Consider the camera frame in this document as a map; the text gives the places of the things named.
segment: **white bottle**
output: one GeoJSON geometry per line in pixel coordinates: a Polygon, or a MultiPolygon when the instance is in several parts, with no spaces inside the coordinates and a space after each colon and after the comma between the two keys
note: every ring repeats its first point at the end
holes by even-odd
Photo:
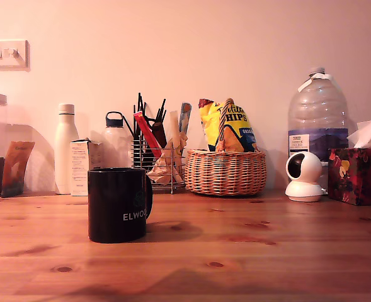
{"type": "Polygon", "coordinates": [[[55,184],[57,194],[70,194],[72,163],[70,160],[71,141],[79,135],[74,124],[74,105],[59,104],[59,124],[55,136],[55,184]]]}
{"type": "Polygon", "coordinates": [[[110,111],[105,116],[106,128],[102,133],[103,161],[106,168],[122,168],[130,166],[131,136],[123,127],[124,117],[121,112],[110,111]],[[121,115],[121,119],[110,119],[110,113],[121,115]]]}

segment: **black mug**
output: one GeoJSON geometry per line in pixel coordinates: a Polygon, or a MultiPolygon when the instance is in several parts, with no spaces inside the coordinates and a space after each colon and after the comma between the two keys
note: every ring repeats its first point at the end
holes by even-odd
{"type": "Polygon", "coordinates": [[[143,168],[101,168],[88,172],[89,239],[120,243],[146,234],[153,191],[143,168]]]}

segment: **yellow crisp packet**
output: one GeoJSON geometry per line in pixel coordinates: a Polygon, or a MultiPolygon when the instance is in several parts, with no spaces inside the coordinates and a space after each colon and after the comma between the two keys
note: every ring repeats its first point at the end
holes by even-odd
{"type": "MultiPolygon", "coordinates": [[[[219,142],[220,112],[224,103],[218,104],[209,99],[199,100],[199,113],[210,151],[216,151],[219,142]]],[[[225,151],[258,152],[253,129],[244,110],[231,104],[224,124],[225,151]]]]}

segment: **metal pen holder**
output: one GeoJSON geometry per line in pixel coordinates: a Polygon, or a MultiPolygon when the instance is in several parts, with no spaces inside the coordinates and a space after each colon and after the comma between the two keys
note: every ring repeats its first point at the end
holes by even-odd
{"type": "MultiPolygon", "coordinates": [[[[140,135],[138,140],[132,140],[132,160],[133,160],[133,167],[140,167],[144,168],[147,172],[151,171],[153,167],[156,165],[157,158],[155,158],[153,154],[153,150],[160,150],[158,148],[150,148],[147,142],[143,139],[143,136],[140,135]]],[[[171,194],[178,189],[183,189],[185,187],[185,164],[183,164],[184,157],[181,156],[181,168],[175,166],[176,157],[174,155],[175,149],[173,147],[163,148],[165,153],[169,151],[169,165],[167,164],[159,164],[158,167],[162,170],[168,170],[167,174],[162,175],[169,175],[169,182],[168,183],[158,183],[152,180],[152,187],[153,191],[169,191],[171,194]],[[178,171],[182,181],[178,182],[174,176],[174,169],[178,171]]]]}

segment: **wire basket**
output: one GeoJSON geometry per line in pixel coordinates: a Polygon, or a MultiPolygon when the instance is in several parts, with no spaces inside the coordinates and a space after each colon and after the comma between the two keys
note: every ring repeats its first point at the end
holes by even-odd
{"type": "Polygon", "coordinates": [[[225,152],[224,118],[232,99],[220,113],[219,151],[189,150],[186,187],[192,192],[217,196],[254,195],[266,184],[264,152],[225,152]]]}
{"type": "Polygon", "coordinates": [[[180,168],[178,168],[175,166],[175,152],[176,150],[172,146],[167,146],[164,149],[150,148],[147,142],[143,139],[143,135],[140,135],[138,140],[132,140],[132,166],[143,168],[147,172],[152,171],[153,168],[166,171],[164,174],[162,174],[162,176],[165,176],[167,179],[169,179],[169,181],[160,183],[151,179],[153,191],[170,191],[171,194],[174,194],[176,190],[185,188],[185,164],[183,164],[184,157],[181,156],[181,165],[180,168]],[[167,160],[162,160],[161,162],[163,163],[156,163],[158,159],[153,155],[153,150],[162,150],[164,154],[166,154],[167,160]]]}

